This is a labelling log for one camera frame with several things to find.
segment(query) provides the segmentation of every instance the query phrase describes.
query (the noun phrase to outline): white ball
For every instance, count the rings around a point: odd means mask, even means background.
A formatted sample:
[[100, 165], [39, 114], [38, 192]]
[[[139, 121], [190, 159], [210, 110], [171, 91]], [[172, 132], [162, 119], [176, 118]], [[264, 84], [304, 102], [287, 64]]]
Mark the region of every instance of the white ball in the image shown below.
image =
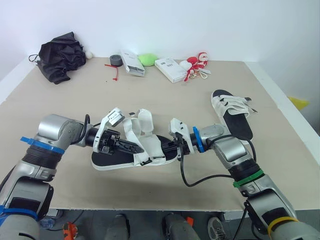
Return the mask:
[[191, 67], [192, 67], [192, 64], [190, 62], [188, 62], [187, 60], [183, 60], [179, 63], [179, 65], [181, 67], [183, 67], [186, 71], [188, 71]]
[[93, 57], [92, 52], [86, 51], [85, 52], [85, 57], [86, 57], [86, 59], [92, 59], [92, 57]]

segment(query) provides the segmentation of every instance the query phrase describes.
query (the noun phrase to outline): white box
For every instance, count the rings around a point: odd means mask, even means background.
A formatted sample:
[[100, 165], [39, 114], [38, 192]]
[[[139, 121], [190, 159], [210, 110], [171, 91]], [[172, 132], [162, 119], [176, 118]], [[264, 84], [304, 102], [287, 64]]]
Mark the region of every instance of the white box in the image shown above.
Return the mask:
[[154, 62], [154, 65], [172, 82], [177, 83], [184, 80], [187, 71], [171, 58], [162, 58]]
[[138, 56], [128, 50], [121, 50], [121, 58], [125, 70], [129, 74], [143, 77], [145, 75], [144, 66], [142, 66]]

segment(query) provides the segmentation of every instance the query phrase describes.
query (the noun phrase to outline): yellow object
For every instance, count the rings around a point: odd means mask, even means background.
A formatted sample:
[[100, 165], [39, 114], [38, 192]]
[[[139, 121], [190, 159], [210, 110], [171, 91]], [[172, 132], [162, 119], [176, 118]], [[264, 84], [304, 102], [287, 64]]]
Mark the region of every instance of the yellow object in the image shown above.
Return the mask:
[[296, 218], [294, 218], [292, 216], [283, 216], [283, 217], [279, 217], [279, 218], [273, 220], [268, 226], [268, 235], [269, 235], [270, 238], [271, 238], [271, 230], [274, 227], [274, 225], [276, 225], [278, 223], [281, 223], [283, 221], [299, 222], [298, 219], [296, 219]]
[[298, 110], [303, 109], [304, 107], [309, 105], [309, 101], [307, 100], [301, 100], [292, 96], [288, 96], [288, 98], [290, 99], [290, 101], [293, 103], [293, 105], [295, 105], [295, 107]]

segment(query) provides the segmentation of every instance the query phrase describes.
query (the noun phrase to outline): blue tape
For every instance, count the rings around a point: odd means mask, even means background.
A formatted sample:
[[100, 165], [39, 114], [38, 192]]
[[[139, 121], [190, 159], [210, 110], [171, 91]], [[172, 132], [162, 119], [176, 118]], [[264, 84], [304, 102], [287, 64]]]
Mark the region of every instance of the blue tape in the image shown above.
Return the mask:
[[1, 214], [22, 214], [22, 215], [29, 215], [33, 217], [36, 221], [38, 221], [37, 213], [31, 211], [29, 209], [24, 208], [5, 208], [4, 205], [0, 205], [0, 215]]
[[59, 147], [51, 146], [51, 145], [46, 144], [44, 142], [34, 140], [33, 138], [27, 138], [27, 137], [23, 136], [23, 137], [21, 137], [20, 141], [25, 142], [25, 143], [27, 143], [29, 145], [34, 145], [34, 146], [37, 146], [37, 147], [40, 147], [40, 148], [43, 148], [43, 149], [47, 149], [47, 150], [56, 152], [58, 154], [64, 154], [65, 153], [65, 150], [63, 150], [63, 149], [61, 149]]
[[201, 138], [200, 138], [200, 135], [199, 135], [199, 131], [195, 126], [193, 126], [192, 129], [193, 129], [193, 132], [194, 132], [194, 135], [195, 135], [195, 138], [196, 138], [196, 142], [198, 143], [199, 152], [200, 153], [204, 153], [205, 149], [204, 149], [204, 146], [202, 145], [202, 141], [201, 141]]

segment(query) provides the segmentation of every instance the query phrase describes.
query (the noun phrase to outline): silver robot arm segment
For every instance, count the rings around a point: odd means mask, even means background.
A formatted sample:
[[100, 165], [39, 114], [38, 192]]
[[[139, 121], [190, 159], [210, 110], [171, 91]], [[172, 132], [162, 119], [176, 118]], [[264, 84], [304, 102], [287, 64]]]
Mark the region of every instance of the silver robot arm segment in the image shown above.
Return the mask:
[[[58, 115], [45, 117], [30, 147], [0, 186], [0, 240], [38, 240], [39, 226], [54, 193], [50, 182], [65, 150], [82, 134], [84, 123]], [[84, 139], [77, 143], [85, 146]]]
[[234, 187], [247, 198], [244, 206], [260, 233], [268, 234], [272, 240], [320, 240], [317, 230], [297, 220], [291, 203], [238, 138], [218, 139], [230, 134], [224, 126], [216, 124], [195, 133], [197, 137], [190, 137], [198, 150], [199, 144], [204, 151], [213, 149], [233, 177]]

